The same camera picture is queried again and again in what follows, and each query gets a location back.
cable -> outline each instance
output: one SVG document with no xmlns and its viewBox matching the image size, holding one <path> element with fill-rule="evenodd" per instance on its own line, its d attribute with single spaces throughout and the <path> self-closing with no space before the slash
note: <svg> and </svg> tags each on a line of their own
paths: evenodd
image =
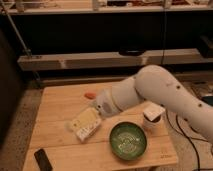
<svg viewBox="0 0 213 171">
<path fill-rule="evenodd" d="M 181 132 L 179 132 L 177 129 L 175 129 L 175 127 L 171 124 L 170 119 L 169 119 L 169 115 L 168 115 L 168 110 L 166 110 L 166 119 L 168 120 L 169 126 L 179 135 L 184 136 Z M 198 140 L 198 141 L 203 141 L 203 142 L 208 142 L 205 139 L 201 139 L 201 138 L 195 138 L 195 137 L 190 137 L 189 138 L 193 139 L 193 140 Z"/>
<path fill-rule="evenodd" d="M 167 34 L 167 14 L 164 8 L 164 32 L 163 32 L 163 54 L 161 58 L 160 64 L 163 65 L 164 58 L 165 58 L 165 48 L 166 48 L 166 34 Z"/>
<path fill-rule="evenodd" d="M 188 136 L 186 135 L 186 133 L 184 132 L 184 130 L 181 128 L 177 115 L 176 115 L 176 123 L 177 123 L 178 128 L 180 129 L 180 131 L 181 131 L 182 134 L 184 135 L 184 137 L 187 138 L 188 141 L 190 142 L 190 144 L 192 145 L 192 147 L 193 147 L 193 149 L 194 149 L 194 151 L 195 151 L 195 154 L 196 154 L 196 158 L 197 158 L 197 171 L 200 171 L 200 156 L 199 156 L 199 153 L 198 153 L 198 151 L 197 151 L 197 148 L 195 147 L 195 145 L 194 145 L 194 143 L 192 142 L 192 140 L 190 139 L 190 137 L 188 137 Z"/>
</svg>

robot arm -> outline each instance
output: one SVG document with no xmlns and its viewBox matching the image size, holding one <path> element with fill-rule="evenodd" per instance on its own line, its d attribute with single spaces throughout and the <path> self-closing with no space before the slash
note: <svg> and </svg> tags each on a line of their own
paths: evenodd
<svg viewBox="0 0 213 171">
<path fill-rule="evenodd" d="M 145 99 L 177 113 L 213 144 L 213 108 L 192 96 L 167 70 L 150 65 L 136 75 L 103 90 L 94 100 L 102 116 L 109 117 Z"/>
</svg>

black remote control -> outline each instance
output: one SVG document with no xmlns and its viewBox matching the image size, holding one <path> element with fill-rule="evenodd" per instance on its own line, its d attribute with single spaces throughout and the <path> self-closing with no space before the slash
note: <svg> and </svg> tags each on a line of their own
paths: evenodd
<svg viewBox="0 0 213 171">
<path fill-rule="evenodd" d="M 50 161 L 45 153 L 44 149 L 40 149 L 34 153 L 36 161 L 39 165 L 41 171 L 52 171 L 52 166 Z"/>
</svg>

